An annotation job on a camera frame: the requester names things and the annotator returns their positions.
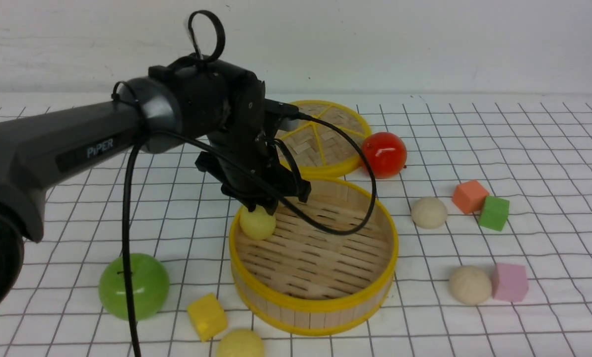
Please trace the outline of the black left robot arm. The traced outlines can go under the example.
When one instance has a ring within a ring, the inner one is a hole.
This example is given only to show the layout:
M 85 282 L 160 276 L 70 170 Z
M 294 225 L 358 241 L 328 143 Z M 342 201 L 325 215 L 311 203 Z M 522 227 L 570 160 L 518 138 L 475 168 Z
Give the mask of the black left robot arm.
M 135 145 L 145 133 L 149 154 L 169 151 L 182 138 L 207 136 L 213 154 L 197 164 L 244 206 L 268 212 L 278 201 L 236 167 L 275 188 L 280 196 L 307 201 L 310 183 L 280 164 L 273 138 L 298 109 L 265 97 L 264 82 L 244 68 L 208 64 L 153 66 L 128 81 L 118 98 L 0 122 L 0 303 L 16 283 L 24 239 L 44 237 L 46 193 L 80 172 Z

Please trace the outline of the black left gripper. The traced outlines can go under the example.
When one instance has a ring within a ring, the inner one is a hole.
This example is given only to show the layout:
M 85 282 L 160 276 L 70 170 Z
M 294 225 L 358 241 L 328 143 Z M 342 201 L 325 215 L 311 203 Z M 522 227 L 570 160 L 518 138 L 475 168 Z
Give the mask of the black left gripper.
M 278 152 L 287 150 L 286 144 L 264 144 L 263 147 L 267 156 L 260 155 L 260 164 L 249 166 L 243 159 L 251 157 L 251 151 L 235 156 L 235 152 L 220 152 L 210 145 L 199 144 L 202 151 L 195 163 L 199 171 L 221 183 L 225 196 L 236 199 L 249 212 L 262 207 L 273 215 L 278 204 L 286 202 L 287 197 L 306 203 L 312 190 L 310 182 L 302 177 L 290 154 L 286 167 L 278 158 Z

